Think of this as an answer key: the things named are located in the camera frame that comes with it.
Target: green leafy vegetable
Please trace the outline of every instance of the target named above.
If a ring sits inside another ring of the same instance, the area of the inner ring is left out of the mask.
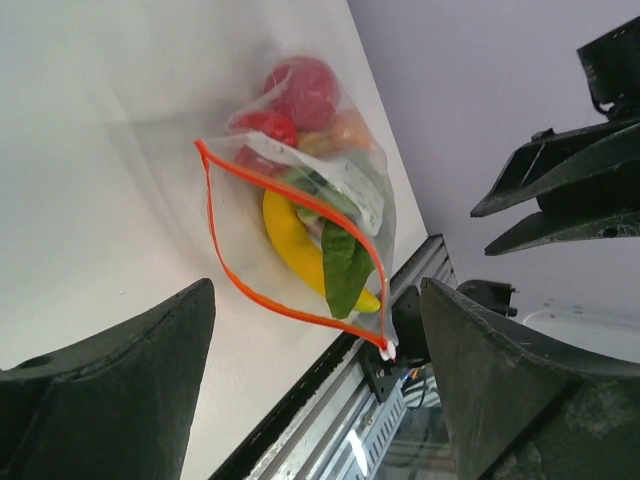
[[[334,318],[347,318],[374,269],[373,261],[358,240],[328,220],[321,243],[327,304]]]

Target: gray wall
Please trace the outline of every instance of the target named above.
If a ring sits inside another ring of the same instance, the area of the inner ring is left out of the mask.
[[[513,282],[515,302],[549,298],[640,313],[640,239],[483,256],[534,202],[485,219],[471,208],[531,134],[600,123],[575,50],[635,16],[637,0],[350,0],[430,233],[460,282]]]

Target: white table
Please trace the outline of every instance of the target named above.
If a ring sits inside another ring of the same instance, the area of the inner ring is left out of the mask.
[[[265,52],[300,47],[332,65],[387,151],[399,266],[426,231],[345,0],[0,5],[0,368],[212,278],[186,479],[207,478],[336,336],[232,287],[191,144],[255,95]]]

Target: yellow banana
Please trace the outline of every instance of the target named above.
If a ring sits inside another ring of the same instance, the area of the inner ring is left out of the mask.
[[[282,195],[267,190],[262,202],[262,214],[267,235],[280,258],[300,280],[324,297],[322,250],[311,240],[296,214],[294,204]],[[380,310],[380,301],[364,289],[354,308],[359,312],[377,312]]]

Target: white label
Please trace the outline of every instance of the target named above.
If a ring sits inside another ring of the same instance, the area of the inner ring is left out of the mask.
[[[318,160],[260,132],[243,134],[243,143],[269,160],[292,166],[303,164],[315,170],[358,207],[367,233],[375,237],[380,231],[384,198],[373,182],[348,158]]]

